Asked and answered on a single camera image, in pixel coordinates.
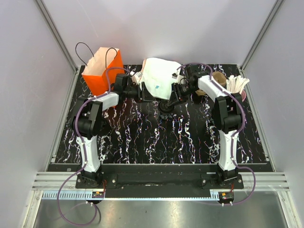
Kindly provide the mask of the black printed paper cup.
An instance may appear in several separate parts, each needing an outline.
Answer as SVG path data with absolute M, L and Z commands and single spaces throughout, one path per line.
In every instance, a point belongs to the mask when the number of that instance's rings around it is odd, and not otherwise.
M 167 120 L 174 110 L 174 106 L 168 106 L 168 101 L 162 100 L 158 104 L 159 116 L 163 120 Z

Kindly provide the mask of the orange paper bag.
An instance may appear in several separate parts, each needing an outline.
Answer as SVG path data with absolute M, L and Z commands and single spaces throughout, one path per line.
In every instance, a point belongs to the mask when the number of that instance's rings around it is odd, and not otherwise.
M 121 51 L 114 47 L 100 47 L 85 64 L 82 77 L 92 95 L 98 96 L 109 91 L 117 74 L 123 74 Z

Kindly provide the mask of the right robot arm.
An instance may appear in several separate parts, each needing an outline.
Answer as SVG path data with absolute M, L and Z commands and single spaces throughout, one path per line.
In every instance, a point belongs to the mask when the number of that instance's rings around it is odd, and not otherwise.
M 184 65 L 187 74 L 183 84 L 172 83 L 169 100 L 158 105 L 163 119 L 167 118 L 176 105 L 187 101 L 188 95 L 197 90 L 204 91 L 214 102 L 212 118 L 220 135 L 220 157 L 217 163 L 216 184 L 220 188 L 227 188 L 238 178 L 238 164 L 236 160 L 237 140 L 239 132 L 245 126 L 245 114 L 242 106 L 242 97 L 239 93 L 231 93 L 220 85 L 212 76 L 212 68 L 206 72 L 196 71 L 194 64 Z

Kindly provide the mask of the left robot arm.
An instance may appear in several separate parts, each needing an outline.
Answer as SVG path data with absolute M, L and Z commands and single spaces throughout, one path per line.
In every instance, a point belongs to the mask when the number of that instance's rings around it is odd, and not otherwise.
M 154 101 L 144 82 L 136 84 L 127 74 L 117 74 L 115 82 L 110 84 L 110 91 L 92 98 L 81 97 L 76 102 L 71 127 L 82 156 L 81 168 L 76 173 L 81 181 L 85 180 L 92 188 L 104 183 L 97 152 L 97 136 L 107 125 L 103 112 L 126 98 L 138 103 Z

